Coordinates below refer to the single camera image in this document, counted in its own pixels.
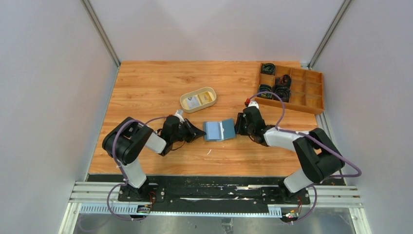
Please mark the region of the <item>blue leather card holder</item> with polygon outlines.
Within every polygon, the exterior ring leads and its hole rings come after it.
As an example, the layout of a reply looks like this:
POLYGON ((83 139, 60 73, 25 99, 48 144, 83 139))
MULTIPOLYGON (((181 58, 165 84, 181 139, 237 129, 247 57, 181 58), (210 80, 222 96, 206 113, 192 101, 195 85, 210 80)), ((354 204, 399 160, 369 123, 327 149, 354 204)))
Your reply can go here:
POLYGON ((236 137, 232 118, 222 121, 206 121, 203 123, 203 131, 206 133, 204 140, 207 142, 224 141, 236 137))

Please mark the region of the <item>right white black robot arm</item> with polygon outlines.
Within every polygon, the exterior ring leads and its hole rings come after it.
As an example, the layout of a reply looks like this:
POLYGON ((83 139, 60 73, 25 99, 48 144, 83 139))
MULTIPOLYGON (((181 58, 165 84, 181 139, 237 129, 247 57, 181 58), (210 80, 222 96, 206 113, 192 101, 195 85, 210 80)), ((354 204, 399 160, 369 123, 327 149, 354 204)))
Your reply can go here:
POLYGON ((276 196, 283 203, 291 203, 304 188, 320 183, 345 166, 331 139, 321 128, 309 132, 295 132, 275 125, 267 125, 260 110, 246 107, 238 113, 235 133, 248 136, 265 147, 288 149, 296 153, 300 169, 278 183, 276 196))

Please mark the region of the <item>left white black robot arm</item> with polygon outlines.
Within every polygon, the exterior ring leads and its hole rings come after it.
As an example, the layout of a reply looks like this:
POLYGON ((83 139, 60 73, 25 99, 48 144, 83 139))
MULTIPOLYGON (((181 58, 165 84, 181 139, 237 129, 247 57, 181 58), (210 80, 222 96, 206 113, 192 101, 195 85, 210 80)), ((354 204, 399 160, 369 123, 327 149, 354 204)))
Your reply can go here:
POLYGON ((121 187, 128 189, 135 200, 144 201, 149 197, 150 189, 138 160, 141 151, 146 147, 165 156, 173 150, 174 143, 191 143, 205 135, 206 132, 178 114, 166 117, 162 128, 157 131, 139 120, 127 117, 105 136, 102 148, 120 168, 124 177, 121 187))

